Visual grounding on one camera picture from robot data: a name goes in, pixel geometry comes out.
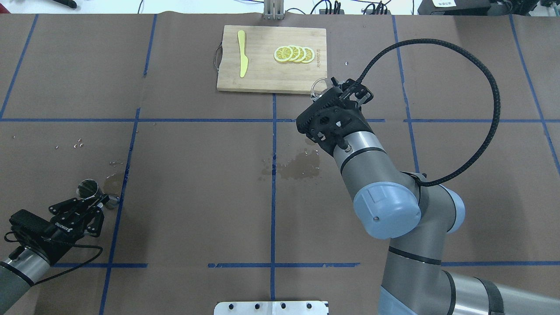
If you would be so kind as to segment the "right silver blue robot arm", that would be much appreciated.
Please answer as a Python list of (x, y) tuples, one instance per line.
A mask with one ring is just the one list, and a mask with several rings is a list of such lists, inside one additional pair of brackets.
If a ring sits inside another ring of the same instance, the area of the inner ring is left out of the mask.
[(390, 241), (378, 314), (557, 315), (557, 298), (442, 269), (445, 237), (464, 221), (464, 202), (440, 184), (422, 187), (419, 173), (398, 171), (362, 115), (372, 95), (342, 94), (338, 86), (311, 92), (296, 124), (334, 158), (368, 235)]

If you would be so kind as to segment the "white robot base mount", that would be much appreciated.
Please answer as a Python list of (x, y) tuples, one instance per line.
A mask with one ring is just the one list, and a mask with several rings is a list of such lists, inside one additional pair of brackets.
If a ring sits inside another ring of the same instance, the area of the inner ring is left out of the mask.
[(327, 301), (224, 301), (214, 315), (328, 315)]

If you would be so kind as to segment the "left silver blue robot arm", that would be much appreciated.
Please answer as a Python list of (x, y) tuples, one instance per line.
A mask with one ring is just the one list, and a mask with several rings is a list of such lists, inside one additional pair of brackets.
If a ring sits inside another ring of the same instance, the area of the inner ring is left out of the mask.
[(17, 248), (1, 261), (1, 313), (4, 314), (32, 287), (49, 281), (44, 275), (71, 249), (84, 249), (84, 236), (97, 238), (104, 223), (103, 207), (108, 195), (89, 199), (68, 199), (51, 205), (46, 220), (21, 209), (10, 216), (10, 239)]

